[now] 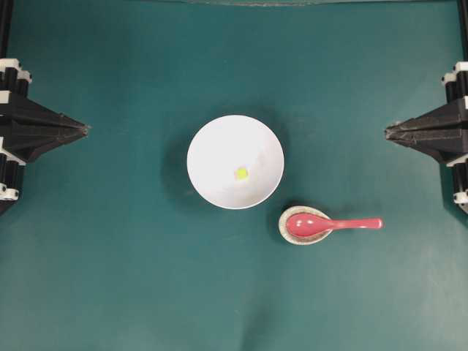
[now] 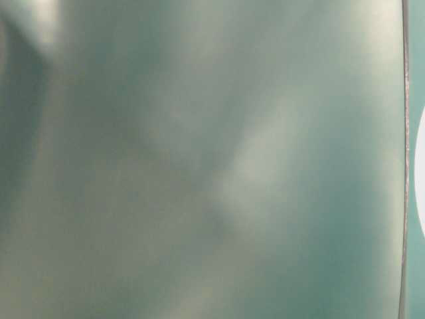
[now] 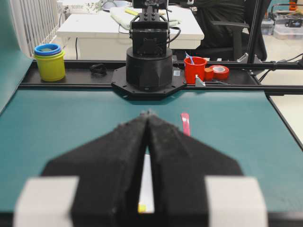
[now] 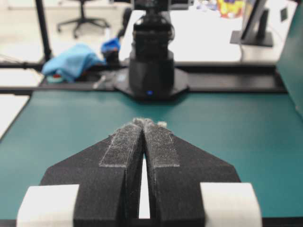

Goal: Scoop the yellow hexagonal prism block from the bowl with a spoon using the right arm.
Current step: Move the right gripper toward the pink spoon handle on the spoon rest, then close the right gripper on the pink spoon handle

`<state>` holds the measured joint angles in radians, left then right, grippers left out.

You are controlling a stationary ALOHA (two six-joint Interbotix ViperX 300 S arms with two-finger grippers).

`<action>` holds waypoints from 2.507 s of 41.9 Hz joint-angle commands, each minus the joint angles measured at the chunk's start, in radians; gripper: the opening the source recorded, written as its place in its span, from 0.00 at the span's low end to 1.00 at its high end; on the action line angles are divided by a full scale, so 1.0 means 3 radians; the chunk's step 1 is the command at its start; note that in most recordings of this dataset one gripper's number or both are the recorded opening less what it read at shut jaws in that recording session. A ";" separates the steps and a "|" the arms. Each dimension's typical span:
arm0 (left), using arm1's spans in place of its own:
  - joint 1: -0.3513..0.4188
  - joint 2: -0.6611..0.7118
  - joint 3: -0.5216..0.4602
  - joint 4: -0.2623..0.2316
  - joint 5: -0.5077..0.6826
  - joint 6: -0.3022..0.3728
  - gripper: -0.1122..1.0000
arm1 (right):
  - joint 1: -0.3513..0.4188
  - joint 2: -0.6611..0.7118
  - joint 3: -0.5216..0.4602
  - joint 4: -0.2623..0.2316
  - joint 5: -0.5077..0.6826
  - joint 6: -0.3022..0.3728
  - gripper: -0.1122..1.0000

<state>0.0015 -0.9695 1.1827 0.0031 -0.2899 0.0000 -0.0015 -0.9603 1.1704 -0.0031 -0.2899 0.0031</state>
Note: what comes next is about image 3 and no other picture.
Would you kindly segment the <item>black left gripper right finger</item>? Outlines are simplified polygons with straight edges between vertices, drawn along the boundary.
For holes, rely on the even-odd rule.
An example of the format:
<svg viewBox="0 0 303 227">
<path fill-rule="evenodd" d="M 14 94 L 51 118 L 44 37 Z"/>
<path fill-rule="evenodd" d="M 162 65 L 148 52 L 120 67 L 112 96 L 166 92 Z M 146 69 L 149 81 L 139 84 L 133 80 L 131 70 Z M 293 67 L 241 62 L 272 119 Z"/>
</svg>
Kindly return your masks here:
<svg viewBox="0 0 303 227">
<path fill-rule="evenodd" d="M 152 115 L 148 118 L 155 214 L 161 227 L 206 227 L 205 177 L 242 176 L 228 155 Z"/>
</svg>

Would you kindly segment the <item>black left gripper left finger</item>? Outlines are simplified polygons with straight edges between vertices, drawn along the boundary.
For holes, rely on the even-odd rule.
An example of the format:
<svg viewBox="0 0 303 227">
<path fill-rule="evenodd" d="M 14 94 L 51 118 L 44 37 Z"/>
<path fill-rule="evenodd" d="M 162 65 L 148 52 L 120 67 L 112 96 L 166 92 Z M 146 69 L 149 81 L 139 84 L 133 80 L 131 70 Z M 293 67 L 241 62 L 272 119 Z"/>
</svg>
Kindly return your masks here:
<svg viewBox="0 0 303 227">
<path fill-rule="evenodd" d="M 110 133 L 50 160 L 42 176 L 77 176 L 71 208 L 76 227 L 131 227 L 136 224 L 147 117 L 139 116 Z"/>
</svg>

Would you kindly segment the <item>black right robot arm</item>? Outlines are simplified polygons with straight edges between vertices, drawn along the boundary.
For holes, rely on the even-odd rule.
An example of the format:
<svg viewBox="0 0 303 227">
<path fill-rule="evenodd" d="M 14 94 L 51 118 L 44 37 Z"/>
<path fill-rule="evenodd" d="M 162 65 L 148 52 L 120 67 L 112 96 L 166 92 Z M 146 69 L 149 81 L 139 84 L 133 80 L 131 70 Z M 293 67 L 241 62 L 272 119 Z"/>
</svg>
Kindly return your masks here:
<svg viewBox="0 0 303 227">
<path fill-rule="evenodd" d="M 114 70 L 112 86 L 134 96 L 167 96 L 186 85 L 184 72 L 173 66 L 169 21 L 159 14 L 167 0 L 134 0 L 142 9 L 130 22 L 133 42 L 126 51 L 126 65 Z"/>
</svg>

